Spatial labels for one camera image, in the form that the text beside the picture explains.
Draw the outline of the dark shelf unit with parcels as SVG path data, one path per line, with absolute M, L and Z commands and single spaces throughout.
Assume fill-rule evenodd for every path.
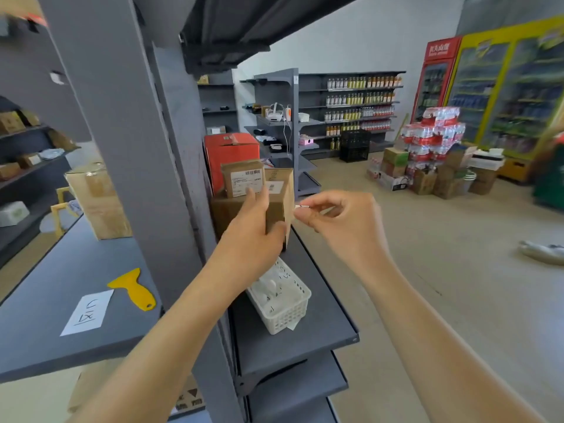
M 67 155 L 80 147 L 39 117 L 0 96 L 0 206 L 22 201 L 30 215 L 0 228 L 0 268 L 39 234 L 66 183 Z

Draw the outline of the stack of water bottle packs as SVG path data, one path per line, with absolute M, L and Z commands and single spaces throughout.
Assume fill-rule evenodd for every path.
M 402 126 L 399 139 L 408 162 L 443 162 L 465 133 L 466 124 L 460 120 L 460 114 L 458 106 L 430 107 L 419 122 Z

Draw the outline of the red drinks fridge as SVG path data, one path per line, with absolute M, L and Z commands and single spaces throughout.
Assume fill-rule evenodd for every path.
M 420 122 L 427 108 L 443 105 L 461 40 L 454 36 L 427 43 L 411 123 Z

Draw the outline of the person's right hand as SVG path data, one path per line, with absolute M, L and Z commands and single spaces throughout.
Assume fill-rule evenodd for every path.
M 393 265 L 381 210 L 372 194 L 329 190 L 314 194 L 299 205 L 330 210 L 330 233 L 323 238 L 359 278 L 375 277 Z

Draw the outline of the yellow drinks fridge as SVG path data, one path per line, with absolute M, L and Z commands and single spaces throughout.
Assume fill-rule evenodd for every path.
M 531 182 L 564 128 L 564 15 L 463 36 L 444 105 L 460 108 L 465 143 L 503 150 L 501 177 Z

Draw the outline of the white handwritten paper note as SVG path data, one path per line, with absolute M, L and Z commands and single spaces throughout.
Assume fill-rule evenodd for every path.
M 113 289 L 110 289 L 83 296 L 60 333 L 60 337 L 100 328 L 113 292 Z

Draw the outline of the person's right forearm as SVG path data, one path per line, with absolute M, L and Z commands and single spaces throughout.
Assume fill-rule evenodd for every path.
M 441 318 L 393 261 L 355 258 L 349 265 L 432 423 L 547 423 Z

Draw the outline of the white foam block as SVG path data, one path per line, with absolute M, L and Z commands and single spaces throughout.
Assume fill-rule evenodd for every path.
M 30 215 L 22 201 L 14 201 L 0 206 L 0 228 L 13 227 Z

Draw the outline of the pile of cardboard boxes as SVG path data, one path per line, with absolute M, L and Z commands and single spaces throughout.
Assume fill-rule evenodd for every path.
M 461 143 L 446 147 L 410 145 L 387 148 L 371 159 L 368 175 L 389 191 L 409 189 L 419 196 L 453 199 L 488 195 L 504 166 L 501 149 L 479 150 Z

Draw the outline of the black plastic crate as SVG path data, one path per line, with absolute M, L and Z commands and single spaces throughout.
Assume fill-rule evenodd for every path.
M 367 130 L 346 130 L 340 136 L 339 159 L 346 163 L 368 159 L 371 133 Z

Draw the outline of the grey cloth bundle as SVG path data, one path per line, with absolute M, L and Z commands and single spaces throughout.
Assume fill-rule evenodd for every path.
M 530 241 L 520 241 L 518 251 L 535 261 L 564 267 L 564 245 L 541 245 Z

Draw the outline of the cardboard box with black symbols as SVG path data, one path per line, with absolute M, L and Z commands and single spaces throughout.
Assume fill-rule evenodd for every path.
M 103 360 L 88 364 L 82 368 L 81 374 L 77 379 L 74 390 L 70 396 L 67 412 L 73 414 L 87 402 L 105 384 L 109 376 L 123 362 L 124 358 Z M 180 392 L 170 417 L 180 416 L 181 414 L 198 411 L 205 406 L 205 401 L 201 390 L 196 384 L 193 375 L 189 375 L 187 381 Z

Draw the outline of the green bin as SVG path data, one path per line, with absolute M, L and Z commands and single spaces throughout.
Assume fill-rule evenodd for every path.
M 535 160 L 532 197 L 536 205 L 564 214 L 564 128 Z

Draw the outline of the large brown cardboard box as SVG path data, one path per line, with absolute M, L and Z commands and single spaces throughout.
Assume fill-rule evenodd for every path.
M 265 186 L 269 193 L 269 206 L 266 210 L 266 230 L 269 231 L 277 221 L 287 224 L 286 251 L 294 218 L 294 175 L 292 169 L 264 168 Z M 210 202 L 215 235 L 219 240 L 230 222 L 236 217 L 245 196 L 229 199 L 225 189 L 221 189 Z

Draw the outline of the rows of bottles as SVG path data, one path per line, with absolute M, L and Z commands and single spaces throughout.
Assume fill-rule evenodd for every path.
M 343 132 L 387 133 L 398 104 L 396 91 L 403 87 L 403 73 L 372 72 L 357 76 L 329 77 L 322 107 L 325 136 L 337 139 Z

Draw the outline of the grey freestanding shelf unit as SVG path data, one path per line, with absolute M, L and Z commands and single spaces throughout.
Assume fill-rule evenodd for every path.
M 315 142 L 300 147 L 298 141 L 300 135 L 307 135 L 309 128 L 321 126 L 321 121 L 310 117 L 304 121 L 300 120 L 299 70 L 278 70 L 254 75 L 239 82 L 253 89 L 254 103 L 260 106 L 246 106 L 247 111 L 252 113 L 256 120 L 255 126 L 247 126 L 246 129 L 255 138 L 263 134 L 263 137 L 274 139 L 270 143 L 262 142 L 261 155 L 275 168 L 293 169 L 296 199 L 319 192 L 321 185 L 311 176 L 311 171 L 316 166 L 305 157 L 305 153 L 318 150 L 320 146 Z

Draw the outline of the person's left forearm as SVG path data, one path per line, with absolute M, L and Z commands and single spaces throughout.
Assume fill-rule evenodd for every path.
M 209 261 L 68 423 L 166 423 L 215 324 L 276 259 Z

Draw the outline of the person's left hand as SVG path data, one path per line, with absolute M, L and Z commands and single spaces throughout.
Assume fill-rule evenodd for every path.
M 264 275 L 281 254 L 269 253 L 266 247 L 269 203 L 265 185 L 259 193 L 248 189 L 239 213 L 222 234 L 208 261 L 217 278 L 236 286 L 239 291 Z

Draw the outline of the taped brown cardboard box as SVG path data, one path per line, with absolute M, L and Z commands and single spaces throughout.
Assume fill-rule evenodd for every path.
M 76 167 L 65 173 L 65 179 L 97 240 L 133 236 L 104 163 L 93 162 Z

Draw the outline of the white plastic basket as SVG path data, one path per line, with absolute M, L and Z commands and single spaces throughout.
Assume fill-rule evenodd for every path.
M 274 265 L 246 289 L 269 334 L 294 330 L 307 312 L 312 292 L 294 271 L 278 258 Z

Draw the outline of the yellow plastic scraper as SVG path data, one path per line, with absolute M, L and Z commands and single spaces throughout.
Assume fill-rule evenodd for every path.
M 151 311 L 157 305 L 156 299 L 151 291 L 139 284 L 140 268 L 135 268 L 117 277 L 107 284 L 111 289 L 124 289 L 131 302 L 142 311 Z

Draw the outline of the tall grey metal shelf unit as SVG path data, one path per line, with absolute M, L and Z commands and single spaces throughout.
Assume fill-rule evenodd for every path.
M 356 0 L 21 0 L 0 39 L 0 95 L 67 137 L 91 137 L 133 237 L 95 241 L 81 217 L 0 304 L 0 383 L 125 356 L 215 247 L 198 73 L 229 71 Z M 270 335 L 245 293 L 212 329 L 193 423 L 340 423 L 334 349 L 359 339 L 295 229 L 282 260 L 310 287 L 306 318 Z M 140 268 L 157 305 L 113 289 L 100 328 L 60 337 L 79 300 Z

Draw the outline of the small labelled cardboard box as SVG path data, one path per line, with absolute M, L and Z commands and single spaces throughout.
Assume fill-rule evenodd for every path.
M 245 196 L 248 189 L 258 193 L 265 184 L 264 164 L 258 159 L 224 163 L 221 172 L 229 199 Z

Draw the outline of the yellow wooden frame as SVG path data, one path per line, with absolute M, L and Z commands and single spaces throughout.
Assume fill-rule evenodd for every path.
M 83 209 L 70 186 L 56 189 L 58 203 L 51 205 L 54 234 L 57 239 L 62 238 L 83 216 Z

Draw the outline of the dark wall shelf unit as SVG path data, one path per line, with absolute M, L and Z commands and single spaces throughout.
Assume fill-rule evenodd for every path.
M 332 143 L 332 139 L 325 136 L 325 123 L 323 120 L 323 114 L 325 109 L 322 107 L 324 104 L 326 91 L 327 91 L 327 79 L 329 77 L 347 77 L 347 76 L 357 76 L 365 73 L 372 73 L 372 72 L 384 72 L 384 73 L 403 73 L 405 74 L 404 70 L 389 70 L 389 71 L 369 71 L 369 72 L 353 72 L 353 73 L 299 73 L 300 75 L 300 90 L 299 90 L 299 110 L 300 110 L 300 120 L 304 121 L 307 117 L 313 118 L 315 120 L 321 121 L 321 126 L 312 127 L 307 130 L 307 135 L 310 135 L 315 138 L 315 142 L 319 144 L 320 149 L 318 150 L 310 150 L 305 153 L 305 157 L 312 161 L 315 159 L 321 158 L 330 158 L 330 157 L 339 157 L 339 149 L 340 149 L 340 137 L 337 139 L 337 148 L 332 149 L 330 147 Z M 251 87 L 247 87 L 242 85 L 242 90 L 248 91 L 252 89 Z M 240 114 L 239 109 L 242 108 L 245 110 L 245 113 L 251 115 L 252 118 L 255 119 L 252 113 L 247 111 L 247 105 L 251 108 L 260 108 L 259 105 L 256 105 L 254 101 L 245 101 L 245 105 L 240 105 L 239 102 L 236 100 L 236 96 L 230 100 L 226 100 L 227 95 L 222 94 L 204 94 L 202 100 L 202 113 L 204 115 L 204 120 L 209 120 L 210 122 L 207 123 L 208 132 L 217 132 L 221 127 L 223 127 L 222 119 L 220 115 L 225 113 L 228 114 Z M 370 138 L 370 153 L 374 152 L 381 152 L 385 148 L 389 148 L 392 146 L 392 143 L 386 142 L 385 140 L 386 134 L 374 134 L 371 133 Z M 270 137 L 263 137 L 263 134 L 259 135 L 259 138 L 255 138 L 259 143 L 259 152 L 260 158 L 267 160 L 265 156 L 261 155 L 262 149 L 262 142 L 274 141 L 273 138 Z

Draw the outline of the red cardboard box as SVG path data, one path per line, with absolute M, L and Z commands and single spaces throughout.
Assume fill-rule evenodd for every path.
M 204 153 L 213 195 L 224 185 L 222 164 L 260 159 L 258 141 L 241 132 L 204 136 Z

